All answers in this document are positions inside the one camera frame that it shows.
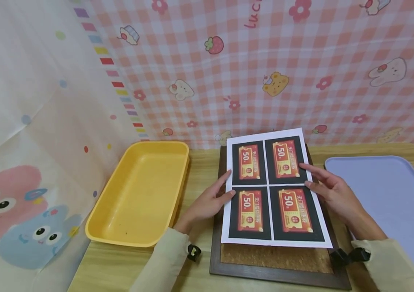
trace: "person's left hand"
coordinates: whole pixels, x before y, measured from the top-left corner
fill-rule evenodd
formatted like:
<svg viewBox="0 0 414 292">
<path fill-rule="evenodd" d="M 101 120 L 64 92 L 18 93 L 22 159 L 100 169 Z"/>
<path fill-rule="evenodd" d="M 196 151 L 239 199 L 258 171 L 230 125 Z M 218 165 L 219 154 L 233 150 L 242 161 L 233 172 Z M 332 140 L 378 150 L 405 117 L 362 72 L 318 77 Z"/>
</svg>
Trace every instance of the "person's left hand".
<svg viewBox="0 0 414 292">
<path fill-rule="evenodd" d="M 189 231 L 191 231 L 192 224 L 198 220 L 213 217 L 220 211 L 223 205 L 230 202 L 236 193 L 235 190 L 228 191 L 222 196 L 217 197 L 218 191 L 230 175 L 231 170 L 228 170 L 216 182 L 214 182 L 213 185 L 208 187 L 194 201 L 194 203 L 189 206 L 186 212 L 179 218 L 173 229 L 179 231 L 180 233 L 188 234 Z"/>
</svg>

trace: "pink gingham backdrop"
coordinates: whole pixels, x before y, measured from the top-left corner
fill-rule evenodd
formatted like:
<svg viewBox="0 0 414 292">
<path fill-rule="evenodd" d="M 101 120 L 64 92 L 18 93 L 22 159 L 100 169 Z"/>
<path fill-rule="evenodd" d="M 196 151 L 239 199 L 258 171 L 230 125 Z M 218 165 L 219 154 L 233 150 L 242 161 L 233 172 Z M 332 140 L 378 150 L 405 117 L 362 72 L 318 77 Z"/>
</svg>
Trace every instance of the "pink gingham backdrop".
<svg viewBox="0 0 414 292">
<path fill-rule="evenodd" d="M 302 127 L 309 144 L 377 142 L 394 129 L 386 141 L 414 142 L 414 1 L 389 1 L 375 15 L 365 4 L 91 0 L 85 7 L 127 88 L 142 90 L 136 102 L 152 140 L 214 148 L 225 131 Z M 127 25 L 137 45 L 118 38 Z M 215 36 L 224 48 L 213 55 L 204 42 Z M 406 63 L 405 77 L 370 86 L 369 71 L 396 58 Z M 272 97 L 262 86 L 275 71 L 289 84 Z M 324 77 L 327 87 L 319 85 Z M 177 79 L 194 96 L 178 101 L 168 89 Z"/>
</svg>

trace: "white curtain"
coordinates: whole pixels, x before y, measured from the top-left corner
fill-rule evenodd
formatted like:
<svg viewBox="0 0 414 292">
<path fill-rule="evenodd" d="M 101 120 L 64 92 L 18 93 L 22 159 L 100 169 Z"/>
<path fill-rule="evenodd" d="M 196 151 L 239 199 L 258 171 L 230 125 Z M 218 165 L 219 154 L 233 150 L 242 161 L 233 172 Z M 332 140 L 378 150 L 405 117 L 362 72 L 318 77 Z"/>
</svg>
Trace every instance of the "white curtain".
<svg viewBox="0 0 414 292">
<path fill-rule="evenodd" d="M 82 224 L 140 139 L 72 12 L 0 0 L 0 291 L 67 289 Z"/>
</svg>

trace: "black wrist strap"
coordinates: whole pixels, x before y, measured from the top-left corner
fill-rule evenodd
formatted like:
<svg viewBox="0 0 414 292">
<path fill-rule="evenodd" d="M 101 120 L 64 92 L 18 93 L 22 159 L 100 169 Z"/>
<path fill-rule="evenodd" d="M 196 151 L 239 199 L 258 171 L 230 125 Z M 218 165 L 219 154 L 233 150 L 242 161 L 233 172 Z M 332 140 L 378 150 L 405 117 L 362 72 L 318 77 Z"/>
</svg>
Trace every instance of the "black wrist strap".
<svg viewBox="0 0 414 292">
<path fill-rule="evenodd" d="M 364 248 L 355 248 L 349 254 L 344 252 L 343 249 L 337 249 L 330 253 L 330 260 L 337 267 L 343 267 L 352 262 L 367 262 L 370 258 L 371 254 Z"/>
<path fill-rule="evenodd" d="M 193 244 L 188 245 L 188 259 L 195 262 L 197 258 L 201 255 L 202 250 Z"/>
</svg>

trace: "black rectangle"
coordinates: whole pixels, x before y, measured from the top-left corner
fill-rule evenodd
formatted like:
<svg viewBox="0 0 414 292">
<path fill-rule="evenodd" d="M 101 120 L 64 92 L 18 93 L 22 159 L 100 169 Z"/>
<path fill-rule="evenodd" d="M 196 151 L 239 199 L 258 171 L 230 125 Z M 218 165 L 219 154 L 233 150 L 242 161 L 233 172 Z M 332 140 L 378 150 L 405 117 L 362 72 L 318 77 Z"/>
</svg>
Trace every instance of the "black rectangle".
<svg viewBox="0 0 414 292">
<path fill-rule="evenodd" d="M 309 219 L 313 227 L 313 233 L 301 232 L 284 232 L 282 230 L 282 215 L 280 209 L 280 197 L 278 191 L 287 189 L 301 189 L 303 190 L 306 205 L 308 206 Z M 311 191 L 302 185 L 287 185 L 286 187 L 270 187 L 270 203 L 272 206 L 272 221 L 274 221 L 274 239 L 275 240 L 295 240 L 295 241 L 312 241 L 324 242 L 324 235 L 322 232 L 319 218 L 317 217 L 316 207 L 311 195 Z"/>
<path fill-rule="evenodd" d="M 269 216 L 269 199 L 267 196 L 266 187 L 233 187 L 236 191 L 235 196 L 231 200 L 231 214 L 230 214 L 230 231 L 229 237 L 231 238 L 248 238 L 248 239 L 263 239 L 272 240 L 271 227 L 270 227 L 270 216 Z M 262 200 L 262 222 L 263 231 L 239 231 L 239 193 L 241 191 L 261 191 Z"/>
<path fill-rule="evenodd" d="M 241 179 L 240 178 L 240 155 L 239 150 L 241 147 L 257 145 L 257 160 L 259 161 L 259 176 L 260 179 Z M 242 144 L 234 144 L 231 147 L 232 157 L 233 157 L 233 174 L 232 182 L 233 185 L 265 185 L 267 184 L 267 179 L 265 177 L 265 159 L 263 151 L 262 141 L 247 142 Z"/>
<path fill-rule="evenodd" d="M 301 148 L 301 142 L 299 136 L 278 138 L 265 141 L 265 153 L 267 157 L 267 169 L 268 169 L 268 178 L 269 184 L 271 185 L 280 185 L 280 184 L 303 184 L 306 180 L 306 170 L 298 167 L 299 176 L 290 177 L 290 178 L 278 178 L 277 170 L 275 168 L 275 159 L 274 159 L 274 147 L 275 142 L 283 142 L 292 140 L 294 142 L 294 148 L 296 152 L 297 165 L 299 163 L 304 163 L 303 151 Z"/>
</svg>

